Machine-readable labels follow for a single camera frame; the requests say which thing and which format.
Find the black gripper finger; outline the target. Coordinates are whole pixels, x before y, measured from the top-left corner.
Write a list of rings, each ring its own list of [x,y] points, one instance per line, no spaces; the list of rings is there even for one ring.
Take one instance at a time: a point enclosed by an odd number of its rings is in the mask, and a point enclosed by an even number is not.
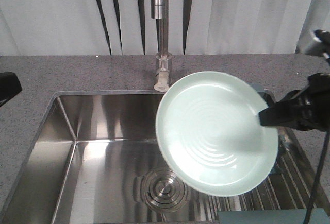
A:
[[[22,91],[22,86],[18,76],[13,72],[1,73],[0,79],[0,98],[3,106]]]

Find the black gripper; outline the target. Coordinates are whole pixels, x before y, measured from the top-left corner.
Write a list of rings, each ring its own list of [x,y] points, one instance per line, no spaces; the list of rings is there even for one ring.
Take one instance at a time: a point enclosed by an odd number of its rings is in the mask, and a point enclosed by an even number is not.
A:
[[[316,73],[308,77],[308,85],[286,94],[279,102],[258,113],[265,127],[329,129],[329,73]]]

